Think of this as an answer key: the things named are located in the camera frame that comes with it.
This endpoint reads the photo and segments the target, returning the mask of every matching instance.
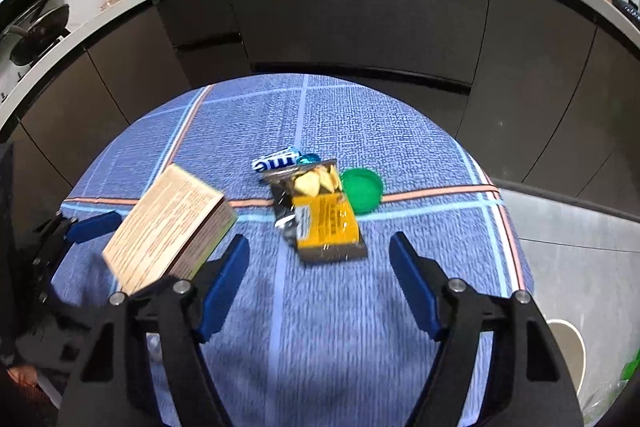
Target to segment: blue gripper pad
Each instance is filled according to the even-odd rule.
[[[404,234],[396,232],[389,242],[389,261],[409,304],[415,322],[430,339],[439,337],[442,325],[438,320],[438,306],[433,291],[420,274],[420,257],[408,243]]]
[[[225,323],[231,304],[249,266],[249,242],[236,235],[226,248],[218,276],[202,300],[202,320],[195,331],[201,344],[218,333]]]
[[[115,210],[72,224],[65,239],[70,243],[86,243],[106,233],[115,232],[122,223],[122,216]]]

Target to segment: green bottle cap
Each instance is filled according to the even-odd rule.
[[[380,204],[383,185],[380,176],[369,169],[348,169],[340,176],[353,212],[369,214]]]

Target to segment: cardboard box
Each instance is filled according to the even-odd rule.
[[[131,295],[166,274],[192,279],[236,220],[224,194],[170,165],[102,252]]]

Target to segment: cabinet door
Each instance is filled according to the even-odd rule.
[[[176,51],[192,89],[251,74],[242,42]]]
[[[155,6],[88,50],[129,123],[190,90]]]
[[[524,183],[577,196],[625,129],[638,129],[640,62],[598,28],[578,89]]]
[[[74,185],[127,121],[84,54],[56,77],[22,118],[36,146]]]
[[[459,142],[491,176],[522,182],[566,109],[595,26],[555,0],[490,0]]]
[[[232,0],[252,64],[341,64],[473,80],[488,0]]]
[[[465,94],[396,80],[379,80],[361,76],[345,76],[344,78],[388,94],[396,100],[401,100],[430,118],[451,136],[455,136],[458,131],[462,114],[465,111],[467,98]]]
[[[11,220],[18,247],[60,208],[60,203],[71,191],[65,179],[38,150],[24,128],[19,124],[8,140],[8,149],[2,156],[2,182],[7,167],[12,178]]]
[[[158,11],[174,46],[238,32],[229,0],[160,0]]]
[[[614,150],[578,199],[640,216],[640,153],[635,149]]]

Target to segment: candy wrapper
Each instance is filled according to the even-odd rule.
[[[335,160],[265,171],[262,179],[271,187],[276,228],[304,263],[367,256]]]

